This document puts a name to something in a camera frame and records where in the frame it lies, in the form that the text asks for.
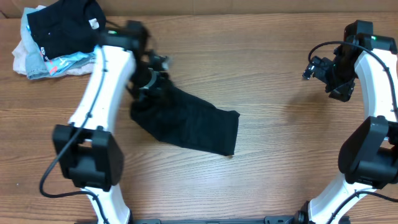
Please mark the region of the black t-shirt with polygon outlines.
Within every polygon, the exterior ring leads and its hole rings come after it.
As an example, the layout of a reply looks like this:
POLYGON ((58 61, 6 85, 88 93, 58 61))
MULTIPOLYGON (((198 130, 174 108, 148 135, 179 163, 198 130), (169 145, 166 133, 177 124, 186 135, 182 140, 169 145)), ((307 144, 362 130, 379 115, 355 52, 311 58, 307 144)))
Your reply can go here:
POLYGON ((156 140, 222 156, 234 155, 239 116, 180 90, 170 80, 131 105, 131 119, 156 140))

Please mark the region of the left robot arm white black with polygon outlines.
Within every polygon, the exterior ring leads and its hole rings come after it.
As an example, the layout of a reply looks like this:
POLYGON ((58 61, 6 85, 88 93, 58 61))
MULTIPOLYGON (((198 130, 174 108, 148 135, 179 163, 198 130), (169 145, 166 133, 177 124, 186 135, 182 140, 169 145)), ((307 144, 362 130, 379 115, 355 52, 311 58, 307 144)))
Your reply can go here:
POLYGON ((56 158, 39 184, 59 164, 64 178, 86 195, 96 213, 97 223, 132 223, 130 208, 120 188, 124 154, 114 138, 114 128, 123 93, 127 90, 142 101, 159 91, 168 69, 168 58, 146 48, 149 31, 139 21, 125 27, 113 24, 98 37, 96 61, 83 98, 68 124, 56 125, 53 144, 56 158))

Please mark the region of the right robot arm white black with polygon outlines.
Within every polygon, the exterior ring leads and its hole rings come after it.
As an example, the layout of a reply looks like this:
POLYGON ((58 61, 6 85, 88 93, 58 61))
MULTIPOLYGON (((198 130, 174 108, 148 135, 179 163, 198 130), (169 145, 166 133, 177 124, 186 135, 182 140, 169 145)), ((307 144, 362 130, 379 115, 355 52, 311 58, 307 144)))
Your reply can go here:
POLYGON ((396 42, 374 34, 372 22, 357 20, 335 44, 333 60, 309 53, 303 78, 317 78, 330 98, 342 102, 359 80, 364 121, 343 143, 335 179, 294 216, 275 218, 277 223, 349 223, 346 213, 367 195, 397 202, 377 192, 397 183, 396 42))

